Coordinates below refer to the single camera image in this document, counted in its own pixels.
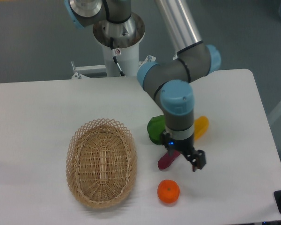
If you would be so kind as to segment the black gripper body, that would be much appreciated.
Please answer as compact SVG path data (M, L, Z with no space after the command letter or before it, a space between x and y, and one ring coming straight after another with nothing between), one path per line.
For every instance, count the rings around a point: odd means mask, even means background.
M166 150L168 147L174 148L191 164L199 163L200 170L206 165L205 152L203 150L195 150L194 148L194 135L183 140L176 140L168 132L164 131L161 134L161 141Z

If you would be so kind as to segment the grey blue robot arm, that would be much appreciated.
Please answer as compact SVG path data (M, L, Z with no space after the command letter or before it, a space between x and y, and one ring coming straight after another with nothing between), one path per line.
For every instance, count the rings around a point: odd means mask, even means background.
M176 58L159 64L147 58L139 63L139 43L145 34L143 20L132 12L129 0L66 0L65 7L78 28L93 27L102 46L108 77L136 76L140 86L159 106L165 124L155 139L170 160L183 155L193 170L206 164L205 152L194 148L194 96L190 86L221 65L219 51L204 44L184 0L158 0L156 5L167 26Z

